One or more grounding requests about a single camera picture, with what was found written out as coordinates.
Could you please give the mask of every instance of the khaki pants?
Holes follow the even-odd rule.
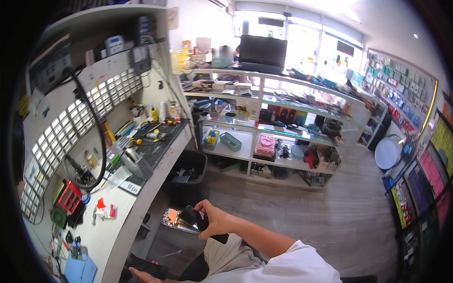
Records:
[[[206,278],[239,268],[259,268],[261,266],[261,260],[253,256],[251,248],[244,245],[242,238],[236,234],[230,234],[226,244],[209,238],[204,248],[204,259],[209,266]]]

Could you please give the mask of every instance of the phone screen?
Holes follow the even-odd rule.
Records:
[[[184,208],[184,210],[179,214],[179,218],[198,231],[205,231],[209,225],[207,215],[204,215],[199,211],[195,211],[191,206],[186,206],[186,208]],[[221,242],[222,244],[226,244],[228,241],[228,234],[213,235],[211,238]]]

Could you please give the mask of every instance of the green fan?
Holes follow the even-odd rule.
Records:
[[[55,223],[56,226],[60,227],[61,229],[66,228],[67,217],[66,213],[61,211],[58,207],[54,206],[52,209],[52,222]]]

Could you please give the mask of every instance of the gray floor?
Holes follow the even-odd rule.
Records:
[[[204,181],[213,205],[315,247],[341,276],[374,274],[379,282],[392,282],[397,246],[382,172],[372,152],[358,146],[344,163],[323,192],[209,172]],[[160,226],[147,259],[169,266],[169,278],[177,279],[203,248],[197,236]],[[178,250],[183,255],[162,257]]]

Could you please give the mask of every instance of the white round lid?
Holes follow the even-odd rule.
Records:
[[[374,160],[379,168],[387,170],[392,168],[400,157],[400,147],[391,138],[383,138],[376,146]]]

